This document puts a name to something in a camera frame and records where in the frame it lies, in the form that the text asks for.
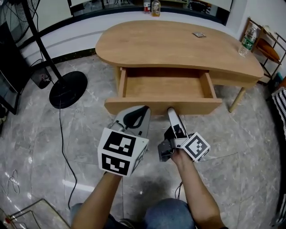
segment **wooden table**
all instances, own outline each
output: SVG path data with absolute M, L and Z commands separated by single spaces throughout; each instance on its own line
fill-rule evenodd
M 192 33 L 203 32 L 205 38 Z M 96 44 L 101 60 L 115 67 L 118 97 L 108 98 L 112 114 L 147 105 L 153 115 L 173 106 L 181 115 L 205 115 L 222 100 L 213 85 L 239 86 L 232 112 L 247 88 L 263 77 L 254 55 L 242 57 L 240 42 L 203 26 L 172 21 L 130 21 L 106 30 Z

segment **black and white marker cube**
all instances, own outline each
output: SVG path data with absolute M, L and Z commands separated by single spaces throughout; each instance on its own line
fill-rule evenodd
M 199 162 L 210 151 L 210 145 L 199 133 L 195 132 L 184 142 L 182 149 L 184 149 L 195 162 Z
M 98 145 L 99 168 L 129 177 L 143 160 L 149 140 L 104 128 Z

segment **human hand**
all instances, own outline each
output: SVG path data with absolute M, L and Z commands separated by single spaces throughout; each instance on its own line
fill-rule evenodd
M 171 159 L 179 168 L 186 164 L 193 163 L 192 158 L 183 149 L 175 149 L 175 152 L 171 155 Z

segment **jeans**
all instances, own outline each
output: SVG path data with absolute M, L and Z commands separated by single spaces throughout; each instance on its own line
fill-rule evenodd
M 80 206 L 81 204 L 76 204 L 71 208 L 71 219 L 73 219 Z M 178 199 L 164 199 L 149 208 L 139 226 L 139 229 L 176 228 L 195 229 L 195 223 L 188 205 Z M 118 223 L 112 215 L 109 215 L 104 229 L 128 229 L 128 227 Z

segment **black fan stand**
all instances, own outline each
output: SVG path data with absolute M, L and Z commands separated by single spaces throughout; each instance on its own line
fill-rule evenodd
M 79 71 L 69 72 L 64 76 L 61 76 L 49 54 L 47 53 L 38 31 L 36 30 L 27 0 L 22 0 L 21 2 L 35 41 L 37 42 L 40 51 L 46 58 L 47 63 L 50 65 L 51 69 L 58 78 L 58 81 L 53 85 L 50 91 L 50 103 L 57 109 L 69 107 L 78 101 L 79 98 L 84 94 L 88 85 L 88 79 L 82 72 Z

